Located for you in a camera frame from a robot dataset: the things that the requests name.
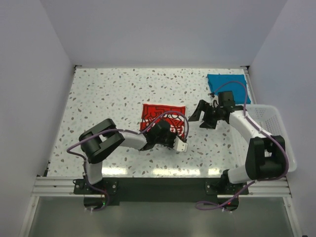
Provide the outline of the white t shirt red print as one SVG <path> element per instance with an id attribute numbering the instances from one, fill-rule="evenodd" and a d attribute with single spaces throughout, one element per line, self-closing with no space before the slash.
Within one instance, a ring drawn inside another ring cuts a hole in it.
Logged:
<path id="1" fill-rule="evenodd" d="M 186 119 L 184 118 L 185 113 L 186 106 L 143 104 L 140 130 L 145 130 L 158 116 L 164 114 L 162 118 L 157 120 L 157 122 L 162 119 L 167 121 L 170 124 L 171 132 L 177 132 L 181 138 L 187 139 L 188 126 Z"/>

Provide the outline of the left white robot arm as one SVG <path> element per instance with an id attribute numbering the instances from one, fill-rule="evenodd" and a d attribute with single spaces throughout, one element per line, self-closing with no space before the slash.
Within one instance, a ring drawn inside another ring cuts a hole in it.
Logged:
<path id="1" fill-rule="evenodd" d="M 85 188 L 92 194 L 102 189 L 102 163 L 119 146 L 138 151 L 163 145 L 178 152 L 186 149 L 177 132 L 170 131 L 167 121 L 159 121 L 144 132 L 117 129 L 112 119 L 108 118 L 95 125 L 79 137 L 80 148 L 87 157 L 85 165 L 87 180 Z"/>

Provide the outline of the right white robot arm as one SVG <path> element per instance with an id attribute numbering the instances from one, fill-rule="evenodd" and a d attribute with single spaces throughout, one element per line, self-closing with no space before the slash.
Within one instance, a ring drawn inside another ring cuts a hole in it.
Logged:
<path id="1" fill-rule="evenodd" d="M 215 129 L 218 121 L 225 121 L 248 143 L 244 165 L 223 171 L 219 181 L 211 185 L 212 188 L 231 194 L 237 185 L 249 181 L 274 181 L 286 176 L 289 160 L 285 139 L 260 127 L 245 105 L 235 103 L 232 91 L 218 93 L 211 102 L 200 100 L 189 121 L 199 119 L 202 119 L 200 128 L 206 129 Z"/>

